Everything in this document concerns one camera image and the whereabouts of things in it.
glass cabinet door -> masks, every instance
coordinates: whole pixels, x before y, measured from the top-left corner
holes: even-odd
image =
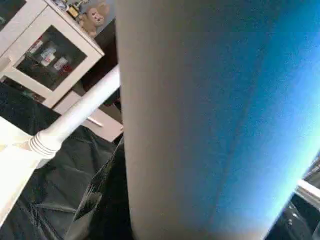
[[[43,0],[0,0],[0,56],[45,7]]]
[[[86,57],[61,32],[50,26],[28,49],[16,69],[54,91]]]
[[[51,108],[101,57],[47,7],[0,57],[0,68],[1,62],[9,59],[0,69],[0,80],[9,78],[31,91],[30,95],[36,94],[36,101],[42,99],[42,104]]]

black plastic sheet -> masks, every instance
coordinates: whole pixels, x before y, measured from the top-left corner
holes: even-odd
[[[28,134],[59,115],[0,83],[0,116]],[[79,127],[56,157],[36,170],[0,229],[0,240],[62,240],[93,176],[116,146]]]

white pole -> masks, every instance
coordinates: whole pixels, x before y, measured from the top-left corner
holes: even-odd
[[[43,155],[43,161],[38,168],[52,159],[61,148],[63,141],[119,87],[120,73],[117,65],[50,127],[31,138],[29,147]]]

glass pane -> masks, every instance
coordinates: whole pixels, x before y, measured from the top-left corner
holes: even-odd
[[[55,90],[87,56],[51,26],[24,57],[16,68]]]
[[[21,92],[23,95],[39,102],[42,103],[44,100],[46,100],[44,97],[36,94],[35,92],[33,92],[32,90],[26,88],[25,86],[22,86],[21,84],[17,83],[16,81],[13,81],[12,79],[8,78],[8,77],[4,77],[1,79],[1,82],[3,82],[4,84],[6,84],[7,86],[18,90],[19,92]]]
[[[25,0],[0,0],[0,31],[25,4]]]

stuffed toy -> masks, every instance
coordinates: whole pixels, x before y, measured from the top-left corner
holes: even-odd
[[[105,2],[88,7],[86,13],[79,16],[79,25],[94,38],[97,36],[97,27],[104,25],[110,7]]]

